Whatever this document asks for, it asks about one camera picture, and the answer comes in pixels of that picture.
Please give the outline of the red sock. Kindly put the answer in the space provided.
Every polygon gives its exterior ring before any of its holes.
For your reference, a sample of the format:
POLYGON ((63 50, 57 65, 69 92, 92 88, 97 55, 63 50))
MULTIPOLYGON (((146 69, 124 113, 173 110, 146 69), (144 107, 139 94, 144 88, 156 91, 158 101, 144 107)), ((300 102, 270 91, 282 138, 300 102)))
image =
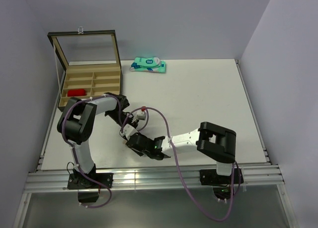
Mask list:
POLYGON ((79 89, 70 89, 67 92, 67 97, 78 97, 78 96, 86 96, 87 92, 83 88, 79 89))

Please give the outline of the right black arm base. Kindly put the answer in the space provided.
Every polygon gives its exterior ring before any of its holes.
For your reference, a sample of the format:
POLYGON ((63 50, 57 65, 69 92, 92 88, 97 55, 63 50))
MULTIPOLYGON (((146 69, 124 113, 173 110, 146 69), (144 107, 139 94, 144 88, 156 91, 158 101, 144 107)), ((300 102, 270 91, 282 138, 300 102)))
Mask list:
MULTIPOLYGON (((231 176, 222 176, 216 173, 216 169, 202 169, 199 170, 201 185, 228 187, 231 185, 231 176)), ((241 168, 235 168, 234 184, 238 185, 237 190, 234 190, 234 195, 240 190, 240 186, 244 183, 243 174, 241 168)))

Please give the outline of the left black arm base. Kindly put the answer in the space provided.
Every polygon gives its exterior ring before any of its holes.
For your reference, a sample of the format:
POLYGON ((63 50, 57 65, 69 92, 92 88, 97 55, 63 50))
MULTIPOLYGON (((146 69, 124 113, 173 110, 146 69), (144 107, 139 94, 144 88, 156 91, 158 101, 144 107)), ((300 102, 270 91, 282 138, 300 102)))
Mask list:
MULTIPOLYGON (((97 173, 93 179, 111 188, 113 173, 97 173)), ((100 197, 101 188, 101 185, 87 180, 77 171, 73 171, 69 175, 67 189, 78 191, 79 202, 88 203, 89 205, 95 203, 100 197)))

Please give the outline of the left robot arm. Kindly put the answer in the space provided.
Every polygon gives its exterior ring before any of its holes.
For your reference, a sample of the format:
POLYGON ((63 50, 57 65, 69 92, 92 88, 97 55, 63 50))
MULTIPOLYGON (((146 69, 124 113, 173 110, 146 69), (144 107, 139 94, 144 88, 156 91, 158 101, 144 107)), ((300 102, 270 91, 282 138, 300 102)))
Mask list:
POLYGON ((96 169, 96 166, 91 158, 88 142, 95 117, 104 114, 119 126, 122 126, 123 122, 127 122, 136 128, 138 120, 123 111, 129 105, 126 96, 110 92, 88 99, 71 97, 68 100, 58 121, 57 130, 62 134, 63 140, 72 148, 75 170, 82 172, 79 176, 79 183, 85 188, 93 187, 97 181, 96 174, 91 172, 96 169))

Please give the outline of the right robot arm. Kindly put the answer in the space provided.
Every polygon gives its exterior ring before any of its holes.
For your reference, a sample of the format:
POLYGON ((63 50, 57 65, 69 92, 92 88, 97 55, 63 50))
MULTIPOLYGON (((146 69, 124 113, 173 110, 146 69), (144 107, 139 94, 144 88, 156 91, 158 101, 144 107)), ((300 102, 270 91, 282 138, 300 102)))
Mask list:
POLYGON ((126 146, 139 156, 146 155, 151 159, 163 160, 175 154, 198 151, 216 161, 217 181, 226 183, 233 175, 237 135, 225 127, 202 122, 199 128, 185 134, 150 139, 131 125, 126 125, 120 135, 126 139, 126 146))

